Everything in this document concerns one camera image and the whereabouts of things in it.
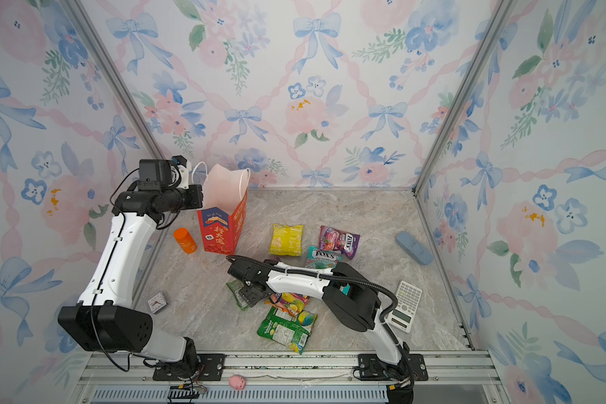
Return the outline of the teal Fox's mint blossom bag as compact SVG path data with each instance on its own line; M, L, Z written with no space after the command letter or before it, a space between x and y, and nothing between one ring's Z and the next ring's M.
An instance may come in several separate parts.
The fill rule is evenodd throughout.
M321 250L319 247L310 246L306 259L306 269L333 269L342 261L342 256L335 252Z

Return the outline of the red paper gift bag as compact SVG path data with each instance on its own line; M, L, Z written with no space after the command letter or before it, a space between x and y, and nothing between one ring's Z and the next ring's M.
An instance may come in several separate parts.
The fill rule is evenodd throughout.
M248 168L229 170L220 164L194 166L191 180L203 193L198 220L205 252L235 254L246 219L250 173Z

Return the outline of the green candy bag back side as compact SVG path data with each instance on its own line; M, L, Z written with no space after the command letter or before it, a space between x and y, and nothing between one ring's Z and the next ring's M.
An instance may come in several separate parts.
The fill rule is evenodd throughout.
M317 314L309 311L302 311L296 316L291 316L287 311L273 307L261 322L257 335L302 355L316 320Z

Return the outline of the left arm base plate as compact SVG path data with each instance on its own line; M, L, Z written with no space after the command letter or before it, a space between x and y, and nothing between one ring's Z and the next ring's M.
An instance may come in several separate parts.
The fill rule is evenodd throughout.
M223 353L197 353L175 363L154 365L154 381L220 381L225 368Z

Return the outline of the orange Fox's fruits candy bag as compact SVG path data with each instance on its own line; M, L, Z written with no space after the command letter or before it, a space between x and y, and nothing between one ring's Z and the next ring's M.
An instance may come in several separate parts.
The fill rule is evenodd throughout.
M306 308L310 301L308 296L303 296L296 293L272 294L265 300L265 304L269 304L276 309L288 313L290 316L298 317Z

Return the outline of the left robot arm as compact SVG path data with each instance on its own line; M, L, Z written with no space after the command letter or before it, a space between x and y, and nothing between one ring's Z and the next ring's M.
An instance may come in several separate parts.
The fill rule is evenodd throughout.
M179 379L196 376L201 368L192 338L166 333L152 317L134 309L136 273L144 248L164 227L168 213L202 207L199 185L159 186L138 190L131 185L113 207L109 238L98 266L77 303L63 306L57 322L85 351L138 355Z

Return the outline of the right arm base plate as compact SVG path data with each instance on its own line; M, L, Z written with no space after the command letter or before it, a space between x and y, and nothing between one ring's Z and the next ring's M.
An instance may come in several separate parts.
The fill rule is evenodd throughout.
M407 360L402 359L397 365L381 361L374 353L361 353L357 360L353 376L362 381L402 381L409 375L412 375L414 381L429 379L427 365L420 353L410 353Z

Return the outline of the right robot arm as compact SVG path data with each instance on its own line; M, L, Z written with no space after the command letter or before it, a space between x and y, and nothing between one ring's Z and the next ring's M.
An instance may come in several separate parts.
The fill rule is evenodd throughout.
M249 306L286 293L318 299L343 326L366 336L386 380L393 381L396 388L414 385L416 376L409 348L386 323L386 317L398 305L395 293L369 281L344 262L331 269L307 269L240 255L228 255L227 261L228 274L244 284L241 295Z

